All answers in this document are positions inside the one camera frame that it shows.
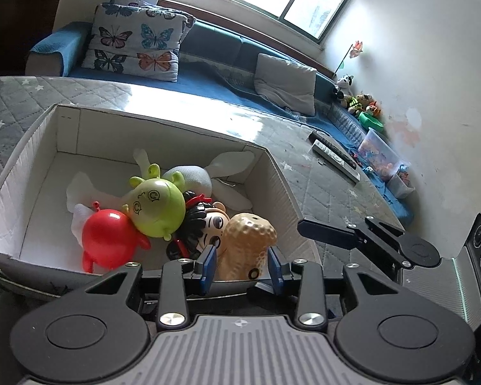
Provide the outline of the blue sofa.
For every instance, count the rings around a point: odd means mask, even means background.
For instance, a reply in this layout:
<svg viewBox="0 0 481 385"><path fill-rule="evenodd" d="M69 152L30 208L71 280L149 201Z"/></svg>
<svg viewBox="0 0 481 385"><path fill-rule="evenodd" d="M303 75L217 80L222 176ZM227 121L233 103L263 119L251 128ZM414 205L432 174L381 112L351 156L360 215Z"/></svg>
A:
<svg viewBox="0 0 481 385"><path fill-rule="evenodd" d="M366 136L366 130L336 100L333 81L321 73L315 76L314 115L281 109L264 100L253 84L259 54L281 59L287 55L219 26L198 21L190 29L181 44L176 82L83 67L93 38L91 23L69 23L34 45L28 55L26 74L124 82L219 99L301 121L332 136L348 153L356 151Z"/></svg>

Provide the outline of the orange tiger plush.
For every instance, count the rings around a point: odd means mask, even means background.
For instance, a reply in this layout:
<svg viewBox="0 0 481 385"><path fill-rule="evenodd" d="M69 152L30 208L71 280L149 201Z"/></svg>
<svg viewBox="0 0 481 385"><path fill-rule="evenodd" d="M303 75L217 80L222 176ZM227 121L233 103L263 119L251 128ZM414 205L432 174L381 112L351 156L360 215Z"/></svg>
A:
<svg viewBox="0 0 481 385"><path fill-rule="evenodd" d="M375 118L379 118L381 116L381 107L375 100L373 100L367 105L366 113Z"/></svg>

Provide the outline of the black cardboard shoe box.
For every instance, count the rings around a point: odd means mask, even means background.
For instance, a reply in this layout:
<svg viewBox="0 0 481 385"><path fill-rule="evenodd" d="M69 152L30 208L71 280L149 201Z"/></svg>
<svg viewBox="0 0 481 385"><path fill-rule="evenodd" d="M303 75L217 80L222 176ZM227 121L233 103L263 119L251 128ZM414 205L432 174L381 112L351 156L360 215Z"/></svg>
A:
<svg viewBox="0 0 481 385"><path fill-rule="evenodd" d="M270 245L288 260L318 260L266 149L175 122L58 105L22 136L0 175L0 277L63 295L127 261L158 270L184 226L188 190L225 217L222 228L206 227L218 279L264 276Z"/></svg>

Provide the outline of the clear plastic toy bin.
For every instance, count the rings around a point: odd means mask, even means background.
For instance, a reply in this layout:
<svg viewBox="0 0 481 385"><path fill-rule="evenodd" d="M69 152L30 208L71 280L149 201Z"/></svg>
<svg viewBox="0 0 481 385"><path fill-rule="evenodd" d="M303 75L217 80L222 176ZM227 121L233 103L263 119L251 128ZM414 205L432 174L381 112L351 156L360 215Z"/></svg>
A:
<svg viewBox="0 0 481 385"><path fill-rule="evenodd" d="M370 129L362 140L358 154L385 182L397 173L400 166L407 165L373 129Z"/></svg>

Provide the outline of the white plush rabbit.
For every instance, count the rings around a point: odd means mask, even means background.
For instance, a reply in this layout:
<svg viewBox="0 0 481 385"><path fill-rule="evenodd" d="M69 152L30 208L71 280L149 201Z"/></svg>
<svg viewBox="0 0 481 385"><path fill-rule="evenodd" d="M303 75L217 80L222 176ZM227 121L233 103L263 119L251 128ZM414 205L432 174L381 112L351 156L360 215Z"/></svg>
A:
<svg viewBox="0 0 481 385"><path fill-rule="evenodd" d="M136 149L133 151L133 159L139 165L139 176L147 176L148 166L151 164L147 152L144 149ZM205 168L197 165L176 166L166 172L161 172L161 178L169 180L173 174L179 171L185 180L185 187L181 190L182 194L187 190L192 190L197 195L203 194L208 198L222 202L230 210L251 210L253 205L249 199L220 180L244 172L253 161L254 153L251 151L223 152ZM96 189L84 172L79 172L73 177L67 187L66 194L67 210L72 213L83 208L91 209L93 202L99 202L104 209L123 212L122 205L126 196L125 194L117 197Z"/></svg>

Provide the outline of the black remote control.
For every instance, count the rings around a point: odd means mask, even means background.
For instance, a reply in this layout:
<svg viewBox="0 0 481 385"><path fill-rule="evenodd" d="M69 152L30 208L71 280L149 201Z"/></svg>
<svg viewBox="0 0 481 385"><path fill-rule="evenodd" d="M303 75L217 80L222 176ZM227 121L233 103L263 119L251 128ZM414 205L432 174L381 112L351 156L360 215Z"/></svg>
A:
<svg viewBox="0 0 481 385"><path fill-rule="evenodd" d="M322 136L321 134L319 134L317 131L313 130L308 135L308 140L311 143L314 143L316 141L321 142L323 145L329 148L334 154L336 154L338 157L344 160L353 169L357 169L357 163L354 161L354 159L350 157L350 155L347 152L340 149L336 144L331 142L329 138L326 138L325 136Z"/></svg>

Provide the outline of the black white plush cow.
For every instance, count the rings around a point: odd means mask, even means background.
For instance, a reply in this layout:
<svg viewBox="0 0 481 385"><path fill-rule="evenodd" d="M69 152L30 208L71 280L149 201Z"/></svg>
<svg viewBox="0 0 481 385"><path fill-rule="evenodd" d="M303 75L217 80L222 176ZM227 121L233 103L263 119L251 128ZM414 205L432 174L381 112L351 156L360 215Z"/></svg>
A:
<svg viewBox="0 0 481 385"><path fill-rule="evenodd" d="M345 75L337 80L335 84L336 98L342 100L345 96L351 95L353 80L354 77L352 75Z"/></svg>

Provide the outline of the green round monster toy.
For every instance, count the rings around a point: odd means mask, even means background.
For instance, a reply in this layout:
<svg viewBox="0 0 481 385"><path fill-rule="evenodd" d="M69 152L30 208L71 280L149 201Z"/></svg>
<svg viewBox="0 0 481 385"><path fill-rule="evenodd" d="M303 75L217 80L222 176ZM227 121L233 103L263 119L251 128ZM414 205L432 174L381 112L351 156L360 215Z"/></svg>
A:
<svg viewBox="0 0 481 385"><path fill-rule="evenodd" d="M186 213L182 189L184 176L177 171L169 180L161 178L157 163L148 166L147 176L132 176L122 211L144 235L169 242Z"/></svg>

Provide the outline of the yellow plush toy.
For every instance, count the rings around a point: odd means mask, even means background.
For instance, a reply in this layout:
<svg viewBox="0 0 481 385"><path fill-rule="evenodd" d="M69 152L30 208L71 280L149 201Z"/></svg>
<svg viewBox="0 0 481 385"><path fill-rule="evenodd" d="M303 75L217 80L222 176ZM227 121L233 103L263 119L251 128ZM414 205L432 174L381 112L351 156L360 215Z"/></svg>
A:
<svg viewBox="0 0 481 385"><path fill-rule="evenodd" d="M373 98L369 94L359 94L357 96L351 97L347 103L347 110L353 116L358 116L360 113L365 111L370 103L372 103Z"/></svg>

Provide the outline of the small clear plastic box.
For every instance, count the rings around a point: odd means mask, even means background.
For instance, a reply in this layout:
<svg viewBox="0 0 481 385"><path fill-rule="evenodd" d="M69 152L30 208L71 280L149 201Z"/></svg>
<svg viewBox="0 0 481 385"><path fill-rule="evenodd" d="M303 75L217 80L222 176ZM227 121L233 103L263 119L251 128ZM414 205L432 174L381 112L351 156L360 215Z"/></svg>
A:
<svg viewBox="0 0 481 385"><path fill-rule="evenodd" d="M415 191L412 184L406 184L398 174L394 174L387 182L387 189L397 199L405 199Z"/></svg>

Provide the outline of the grey remote control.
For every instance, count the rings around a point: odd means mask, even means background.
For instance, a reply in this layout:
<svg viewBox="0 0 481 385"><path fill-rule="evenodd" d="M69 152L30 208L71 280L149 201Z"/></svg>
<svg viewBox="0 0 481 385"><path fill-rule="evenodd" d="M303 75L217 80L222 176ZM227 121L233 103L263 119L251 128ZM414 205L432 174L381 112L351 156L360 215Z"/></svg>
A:
<svg viewBox="0 0 481 385"><path fill-rule="evenodd" d="M334 153L324 143L315 140L312 145L312 150L325 159L332 166L336 167L345 176L347 176L354 184L360 181L360 174L356 169L353 169L344 159Z"/></svg>

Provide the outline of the red round toy figure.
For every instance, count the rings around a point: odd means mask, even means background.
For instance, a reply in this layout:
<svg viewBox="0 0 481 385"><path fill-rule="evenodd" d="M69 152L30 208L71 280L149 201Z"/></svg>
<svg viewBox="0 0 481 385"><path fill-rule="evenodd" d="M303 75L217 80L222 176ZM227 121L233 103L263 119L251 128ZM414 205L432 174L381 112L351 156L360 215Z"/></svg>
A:
<svg viewBox="0 0 481 385"><path fill-rule="evenodd" d="M137 248L151 248L148 237L127 215L118 210L103 209L99 202L93 202L93 209L81 232L82 268L85 272L93 273L96 264L106 270L115 270L131 261Z"/></svg>

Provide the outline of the tan peanut toy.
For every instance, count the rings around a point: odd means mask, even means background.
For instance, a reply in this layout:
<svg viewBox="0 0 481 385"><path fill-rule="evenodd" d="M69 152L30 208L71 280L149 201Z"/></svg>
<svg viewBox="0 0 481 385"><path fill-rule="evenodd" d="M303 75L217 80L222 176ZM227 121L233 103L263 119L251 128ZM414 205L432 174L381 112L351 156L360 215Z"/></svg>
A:
<svg viewBox="0 0 481 385"><path fill-rule="evenodd" d="M266 250L277 243L269 220L252 213L239 213L227 224L218 257L215 280L254 281L266 262Z"/></svg>

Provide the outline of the grey cushion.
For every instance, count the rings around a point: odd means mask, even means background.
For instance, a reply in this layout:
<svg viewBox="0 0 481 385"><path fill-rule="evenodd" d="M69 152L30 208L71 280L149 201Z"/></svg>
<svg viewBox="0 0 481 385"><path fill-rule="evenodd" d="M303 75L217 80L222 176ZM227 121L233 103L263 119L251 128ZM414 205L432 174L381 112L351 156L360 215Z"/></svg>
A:
<svg viewBox="0 0 481 385"><path fill-rule="evenodd" d="M304 116L315 114L315 68L259 53L254 72L255 92L271 103Z"/></svg>

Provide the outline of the butterfly print pillow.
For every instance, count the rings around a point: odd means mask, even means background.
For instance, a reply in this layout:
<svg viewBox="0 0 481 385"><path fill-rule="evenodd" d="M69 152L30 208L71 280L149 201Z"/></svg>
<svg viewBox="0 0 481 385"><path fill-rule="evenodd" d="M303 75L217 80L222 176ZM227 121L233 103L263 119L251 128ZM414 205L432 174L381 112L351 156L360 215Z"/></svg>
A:
<svg viewBox="0 0 481 385"><path fill-rule="evenodd" d="M119 75L175 82L179 52L195 17L185 11L129 0L96 6L81 66Z"/></svg>

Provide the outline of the pinwheel on stick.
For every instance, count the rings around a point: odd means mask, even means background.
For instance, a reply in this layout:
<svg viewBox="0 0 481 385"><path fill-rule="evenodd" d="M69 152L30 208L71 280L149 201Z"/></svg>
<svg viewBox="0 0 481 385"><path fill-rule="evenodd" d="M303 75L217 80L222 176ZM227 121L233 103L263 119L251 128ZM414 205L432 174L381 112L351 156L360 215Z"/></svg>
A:
<svg viewBox="0 0 481 385"><path fill-rule="evenodd" d="M348 58L350 59L356 58L360 56L361 53L363 53L363 41L357 40L350 45L346 54L343 56L342 60L339 62L337 68L335 69L334 74L337 75L337 73L344 68L345 61Z"/></svg>

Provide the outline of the green toy tub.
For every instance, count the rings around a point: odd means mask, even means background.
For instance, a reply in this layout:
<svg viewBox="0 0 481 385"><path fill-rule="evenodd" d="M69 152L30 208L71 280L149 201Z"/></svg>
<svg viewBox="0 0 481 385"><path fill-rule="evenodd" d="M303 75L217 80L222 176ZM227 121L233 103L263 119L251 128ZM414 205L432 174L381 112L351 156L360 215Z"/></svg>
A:
<svg viewBox="0 0 481 385"><path fill-rule="evenodd" d="M379 119L375 118L373 115L369 115L366 112L360 113L358 119L360 121L361 126L365 130L373 129L374 131L377 131L380 133L382 133L384 130L383 123Z"/></svg>

